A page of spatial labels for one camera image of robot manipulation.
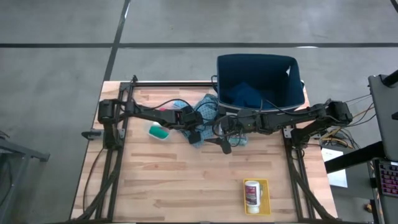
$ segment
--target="bottle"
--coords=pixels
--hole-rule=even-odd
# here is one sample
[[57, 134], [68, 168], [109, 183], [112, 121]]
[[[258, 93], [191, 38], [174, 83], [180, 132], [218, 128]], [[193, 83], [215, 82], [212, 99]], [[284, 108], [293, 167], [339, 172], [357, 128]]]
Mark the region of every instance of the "bottle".
[[257, 214], [260, 212], [260, 183], [254, 180], [248, 180], [244, 183], [245, 201], [248, 213]]

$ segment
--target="wooden table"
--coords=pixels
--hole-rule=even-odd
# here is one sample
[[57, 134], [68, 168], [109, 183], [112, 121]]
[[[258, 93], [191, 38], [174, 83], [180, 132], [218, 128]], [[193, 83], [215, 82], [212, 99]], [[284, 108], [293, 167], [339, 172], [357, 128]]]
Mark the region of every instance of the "wooden table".
[[[104, 82], [100, 99], [117, 98], [119, 84]], [[208, 87], [142, 87], [135, 88], [133, 96], [147, 106], [172, 98], [183, 98], [194, 105], [206, 93], [214, 91]], [[308, 106], [305, 96], [304, 106]], [[148, 121], [129, 118], [114, 222], [297, 221], [281, 132], [270, 136], [251, 133], [247, 146], [235, 147], [231, 154], [225, 155], [219, 146], [211, 143], [194, 148], [177, 131], [171, 132], [168, 141], [152, 139], [145, 132], [145, 122]], [[96, 119], [93, 128], [102, 129]], [[90, 141], [88, 145], [72, 218], [82, 213], [83, 189], [101, 147], [101, 140]], [[86, 206], [100, 189], [106, 155], [102, 153], [91, 176]], [[321, 150], [309, 146], [304, 159], [312, 192], [336, 217]], [[272, 215], [245, 215], [245, 178], [269, 180]], [[305, 210], [303, 194], [300, 195]]]

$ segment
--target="blue fabric bin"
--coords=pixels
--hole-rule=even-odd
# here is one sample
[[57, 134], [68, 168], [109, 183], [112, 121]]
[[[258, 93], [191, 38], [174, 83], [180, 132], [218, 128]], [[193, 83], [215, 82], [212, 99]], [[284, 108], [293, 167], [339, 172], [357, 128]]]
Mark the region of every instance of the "blue fabric bin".
[[[296, 59], [281, 55], [230, 54], [217, 58], [220, 106], [232, 110], [259, 109], [267, 99], [283, 110], [305, 102]], [[277, 111], [263, 101], [263, 111]]]

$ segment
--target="blue cloth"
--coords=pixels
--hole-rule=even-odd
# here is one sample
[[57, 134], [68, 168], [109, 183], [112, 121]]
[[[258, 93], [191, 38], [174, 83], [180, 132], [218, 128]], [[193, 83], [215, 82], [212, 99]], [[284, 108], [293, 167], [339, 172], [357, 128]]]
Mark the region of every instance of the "blue cloth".
[[[296, 59], [281, 55], [230, 54], [217, 58], [220, 103], [258, 109], [262, 99], [280, 108], [304, 104], [304, 92]], [[264, 109], [275, 108], [264, 101]]]
[[[198, 112], [201, 113], [201, 115], [202, 115], [202, 117], [204, 119], [203, 122], [206, 123], [207, 121], [214, 120], [214, 118], [217, 115], [217, 108], [218, 108], [217, 96], [212, 95], [212, 94], [206, 94], [205, 97], [193, 107], [193, 109], [196, 110], [203, 103], [207, 103], [207, 104], [201, 106], [198, 109]], [[183, 108], [186, 105], [187, 104], [182, 102], [182, 101], [175, 101], [174, 102], [174, 107], [176, 107], [176, 108]], [[197, 131], [200, 132], [201, 140], [200, 140], [200, 142], [192, 144], [195, 147], [200, 147], [201, 145], [203, 145], [205, 143], [205, 139], [209, 139], [209, 138], [213, 137], [213, 131], [211, 130], [211, 126], [199, 125], [197, 127]], [[181, 133], [187, 139], [188, 139], [189, 135], [191, 135], [191, 133], [189, 131], [181, 131]]]

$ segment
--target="concrete floor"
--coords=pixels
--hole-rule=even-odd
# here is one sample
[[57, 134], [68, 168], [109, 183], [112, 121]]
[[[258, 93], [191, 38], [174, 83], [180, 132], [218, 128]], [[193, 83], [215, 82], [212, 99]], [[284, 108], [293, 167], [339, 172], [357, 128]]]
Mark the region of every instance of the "concrete floor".
[[[123, 3], [2, 0], [0, 43], [112, 43]], [[121, 42], [384, 43], [397, 37], [398, 13], [388, 0], [135, 0]], [[46, 164], [30, 163], [14, 223], [68, 219], [87, 145], [80, 133], [93, 122], [110, 53], [0, 48], [0, 130], [51, 153]], [[216, 57], [231, 53], [295, 57], [312, 103], [368, 94], [368, 76], [398, 69], [398, 48], [119, 49], [110, 79], [208, 80]], [[351, 132], [362, 146], [380, 140], [376, 119]], [[362, 200], [337, 194], [335, 200], [340, 218], [367, 221], [353, 220]]]

